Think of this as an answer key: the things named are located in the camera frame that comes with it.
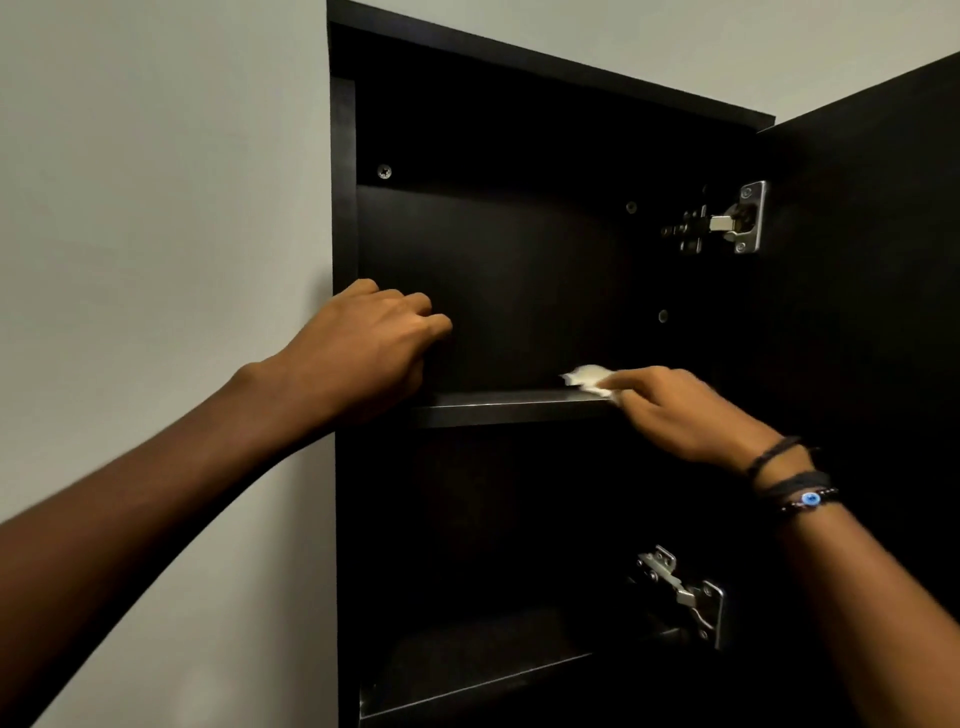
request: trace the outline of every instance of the cabinet door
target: cabinet door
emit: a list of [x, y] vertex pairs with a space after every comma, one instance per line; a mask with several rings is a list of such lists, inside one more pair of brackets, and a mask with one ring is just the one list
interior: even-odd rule
[[720, 386], [822, 447], [844, 500], [952, 612], [960, 490], [960, 54], [762, 132], [763, 249]]

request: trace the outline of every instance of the person's left hand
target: person's left hand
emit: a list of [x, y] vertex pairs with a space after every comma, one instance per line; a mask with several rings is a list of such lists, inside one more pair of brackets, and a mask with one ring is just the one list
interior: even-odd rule
[[420, 388], [423, 353], [453, 328], [431, 313], [422, 293], [404, 296], [357, 280], [282, 351], [251, 364], [252, 375], [267, 382], [291, 437], [365, 422]]

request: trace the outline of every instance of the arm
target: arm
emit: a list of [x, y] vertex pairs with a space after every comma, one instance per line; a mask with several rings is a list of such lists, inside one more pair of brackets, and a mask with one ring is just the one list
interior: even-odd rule
[[234, 498], [335, 425], [420, 386], [450, 331], [423, 294], [358, 280], [280, 353], [153, 439], [0, 525], [0, 723], [28, 725]]
[[[622, 390], [631, 422], [685, 460], [742, 473], [780, 435], [690, 372], [618, 372], [597, 384]], [[762, 490], [813, 470], [792, 448], [770, 461]], [[873, 728], [960, 725], [960, 627], [839, 503], [794, 516], [781, 529], [853, 703]]]

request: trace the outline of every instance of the cabinet shelf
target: cabinet shelf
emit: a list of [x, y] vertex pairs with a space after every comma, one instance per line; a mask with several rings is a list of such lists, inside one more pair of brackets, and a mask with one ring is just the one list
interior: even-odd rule
[[615, 407], [577, 389], [525, 389], [434, 395], [405, 413], [414, 428], [506, 425], [607, 417]]

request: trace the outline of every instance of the cabinet hinge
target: cabinet hinge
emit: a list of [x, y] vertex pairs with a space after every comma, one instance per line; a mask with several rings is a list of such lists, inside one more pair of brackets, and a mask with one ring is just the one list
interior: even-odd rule
[[663, 546], [657, 546], [652, 553], [638, 554], [636, 566], [640, 581], [646, 579], [655, 584], [662, 583], [673, 590], [676, 602], [686, 607], [693, 631], [701, 640], [714, 649], [724, 647], [727, 596], [720, 587], [706, 579], [685, 585], [673, 573], [677, 567], [677, 557]]
[[696, 255], [711, 239], [722, 238], [733, 243], [737, 255], [756, 253], [763, 234], [763, 212], [767, 202], [765, 181], [740, 187], [739, 199], [722, 215], [708, 214], [707, 206], [684, 213], [677, 225], [664, 225], [660, 235], [680, 244], [684, 255]]

